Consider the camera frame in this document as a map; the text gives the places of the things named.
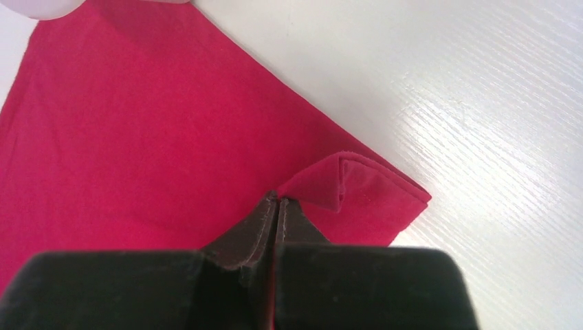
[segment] white object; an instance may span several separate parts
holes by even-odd
[[[395,243],[449,252],[482,330],[583,329],[581,0],[196,3],[431,192]],[[0,103],[32,31],[3,9]]]
[[[189,0],[147,0],[168,3],[187,3]],[[0,0],[7,8],[31,19],[57,19],[77,9],[85,0]]]

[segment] white surface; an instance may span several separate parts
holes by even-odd
[[[578,0],[197,3],[432,193],[396,243],[448,251],[483,329],[583,329]]]
[[[4,5],[19,14],[34,19],[56,19],[69,14],[85,0],[0,0]]]
[[[14,82],[35,26],[34,19],[18,15],[0,4],[0,104],[4,104]]]

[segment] fabric fold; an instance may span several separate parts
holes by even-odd
[[[412,204],[396,213],[408,212],[407,221],[418,214],[418,201],[427,199],[421,187],[192,5],[87,0],[38,24],[0,112],[0,290],[31,255],[46,250],[200,248],[244,218],[266,191],[343,151],[402,178],[367,176],[366,189],[380,185],[379,194],[394,194],[372,200]],[[392,226],[386,217],[360,226],[365,200],[351,187],[363,165],[344,158],[339,214],[354,217],[358,241],[390,241],[406,221],[377,234],[369,230]],[[301,187],[290,184],[288,191],[299,194]],[[335,182],[303,187],[318,203],[313,193]],[[325,194],[324,205],[335,209],[330,198],[341,194]],[[335,231],[335,223],[343,229]],[[320,225],[350,241],[349,222]]]
[[[402,173],[352,152],[330,155],[278,189],[333,243],[388,245],[431,196]]]

